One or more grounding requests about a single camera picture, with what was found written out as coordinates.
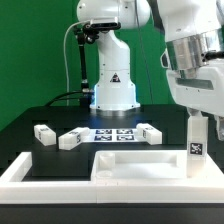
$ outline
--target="table surface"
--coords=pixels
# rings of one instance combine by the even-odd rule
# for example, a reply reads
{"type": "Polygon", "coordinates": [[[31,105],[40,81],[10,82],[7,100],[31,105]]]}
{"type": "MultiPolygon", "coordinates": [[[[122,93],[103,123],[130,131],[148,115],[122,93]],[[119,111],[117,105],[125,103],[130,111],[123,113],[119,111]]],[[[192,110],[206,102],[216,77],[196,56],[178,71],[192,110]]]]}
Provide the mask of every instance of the table surface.
{"type": "MultiPolygon", "coordinates": [[[[88,180],[98,150],[186,149],[187,119],[186,109],[177,105],[145,105],[126,117],[113,118],[93,115],[81,107],[30,108],[0,132],[0,174],[20,152],[32,151],[33,167],[26,181],[88,180]],[[149,123],[162,131],[163,144],[85,143],[71,151],[59,150],[55,145],[47,147],[46,153],[46,147],[35,139],[33,131],[34,125],[46,124],[58,137],[76,127],[135,128],[138,123],[149,123]],[[75,172],[68,168],[74,161],[79,167],[75,172]]],[[[216,139],[215,125],[214,118],[209,116],[208,153],[223,169],[224,143],[216,139]]],[[[0,205],[0,220],[29,223],[31,217],[39,216],[32,223],[210,223],[209,220],[223,223],[223,211],[222,204],[0,205]]]]}

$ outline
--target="black cable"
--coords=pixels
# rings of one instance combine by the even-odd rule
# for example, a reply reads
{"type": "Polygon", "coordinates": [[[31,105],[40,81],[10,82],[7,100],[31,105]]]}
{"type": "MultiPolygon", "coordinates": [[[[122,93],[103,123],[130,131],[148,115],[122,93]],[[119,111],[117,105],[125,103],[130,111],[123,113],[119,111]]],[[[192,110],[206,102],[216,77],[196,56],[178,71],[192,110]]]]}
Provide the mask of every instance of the black cable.
{"type": "Polygon", "coordinates": [[[79,99],[80,99],[80,97],[70,97],[70,98],[56,99],[56,100],[54,100],[54,102],[63,101],[63,100],[79,100],[79,99]]]}
{"type": "Polygon", "coordinates": [[[51,101],[49,101],[48,103],[46,103],[44,106],[49,107],[52,103],[54,103],[55,101],[58,101],[60,98],[62,98],[64,96],[70,96],[72,94],[79,94],[79,93],[83,93],[83,92],[81,90],[79,90],[79,91],[72,91],[72,92],[60,94],[60,95],[56,96],[54,99],[52,99],[51,101]]]}
{"type": "Polygon", "coordinates": [[[146,74],[147,74],[147,78],[148,78],[148,82],[149,82],[150,98],[151,98],[151,103],[153,104],[152,82],[151,82],[151,78],[150,78],[149,66],[148,66],[148,63],[147,63],[147,59],[146,59],[146,55],[145,55],[145,51],[144,51],[144,47],[143,47],[141,29],[140,29],[139,18],[138,18],[137,0],[135,0],[135,14],[136,14],[136,20],[137,20],[137,25],[138,25],[138,33],[139,33],[139,40],[140,40],[142,56],[143,56],[143,59],[144,59],[146,74]]]}

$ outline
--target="warning label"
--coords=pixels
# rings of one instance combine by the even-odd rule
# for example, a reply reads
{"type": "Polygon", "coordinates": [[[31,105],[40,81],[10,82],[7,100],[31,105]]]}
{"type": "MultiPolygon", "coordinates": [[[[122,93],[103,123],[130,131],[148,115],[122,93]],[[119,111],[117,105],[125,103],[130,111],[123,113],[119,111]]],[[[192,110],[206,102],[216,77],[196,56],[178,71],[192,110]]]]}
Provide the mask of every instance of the warning label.
{"type": "Polygon", "coordinates": [[[117,73],[114,74],[110,82],[121,82],[120,78],[118,77],[117,73]]]}

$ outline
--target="green backdrop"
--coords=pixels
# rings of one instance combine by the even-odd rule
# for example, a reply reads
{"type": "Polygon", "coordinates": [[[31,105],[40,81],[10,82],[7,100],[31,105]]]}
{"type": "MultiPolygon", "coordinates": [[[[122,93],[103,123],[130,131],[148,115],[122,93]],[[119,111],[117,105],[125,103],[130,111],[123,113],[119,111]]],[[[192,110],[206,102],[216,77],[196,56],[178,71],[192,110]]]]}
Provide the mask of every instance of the green backdrop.
{"type": "MultiPolygon", "coordinates": [[[[1,0],[0,2],[0,130],[27,108],[41,106],[66,91],[63,38],[76,18],[78,0],[1,0]]],[[[150,21],[141,29],[155,104],[173,103],[160,55],[164,37],[150,21]]],[[[138,30],[116,35],[131,48],[131,77],[137,100],[150,104],[149,84],[141,54],[138,30]]],[[[71,90],[80,89],[76,40],[67,42],[71,90]]],[[[98,80],[97,46],[86,46],[87,72],[93,87],[98,80]]]]}

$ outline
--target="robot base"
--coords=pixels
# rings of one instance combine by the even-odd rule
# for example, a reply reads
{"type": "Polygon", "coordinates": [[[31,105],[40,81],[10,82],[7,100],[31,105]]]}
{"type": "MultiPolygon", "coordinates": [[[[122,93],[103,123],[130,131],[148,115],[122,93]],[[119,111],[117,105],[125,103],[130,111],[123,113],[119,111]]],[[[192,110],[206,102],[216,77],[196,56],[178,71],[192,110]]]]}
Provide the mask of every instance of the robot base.
{"type": "Polygon", "coordinates": [[[99,115],[103,117],[125,117],[133,113],[140,111],[140,106],[129,110],[100,110],[90,108],[90,113],[93,115],[99,115]]]}

